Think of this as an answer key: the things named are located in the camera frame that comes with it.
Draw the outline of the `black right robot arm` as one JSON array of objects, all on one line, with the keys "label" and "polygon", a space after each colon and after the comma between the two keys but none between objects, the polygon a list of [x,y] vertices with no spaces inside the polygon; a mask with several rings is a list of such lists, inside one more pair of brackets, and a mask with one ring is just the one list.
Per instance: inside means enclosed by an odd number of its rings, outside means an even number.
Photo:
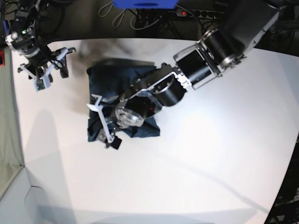
[{"label": "black right robot arm", "polygon": [[54,32],[43,32],[39,25],[49,19],[46,15],[49,6],[59,7],[64,12],[72,3],[71,0],[20,0],[17,3],[14,20],[5,41],[12,51],[28,60],[28,63],[21,64],[17,71],[28,75],[36,91],[51,86],[53,70],[58,70],[62,78],[69,76],[66,56],[74,53],[76,49],[50,50],[48,44],[52,41]]}]

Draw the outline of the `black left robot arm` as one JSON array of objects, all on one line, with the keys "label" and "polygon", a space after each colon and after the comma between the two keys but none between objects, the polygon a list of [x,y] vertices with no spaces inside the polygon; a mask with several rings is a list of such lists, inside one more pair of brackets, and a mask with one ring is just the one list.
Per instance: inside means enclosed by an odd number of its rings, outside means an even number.
[{"label": "black left robot arm", "polygon": [[122,131],[131,138],[160,135],[154,116],[238,65],[277,21],[285,0],[235,0],[223,23],[206,31],[160,68],[103,60],[87,69],[90,102],[87,140],[118,149]]}]

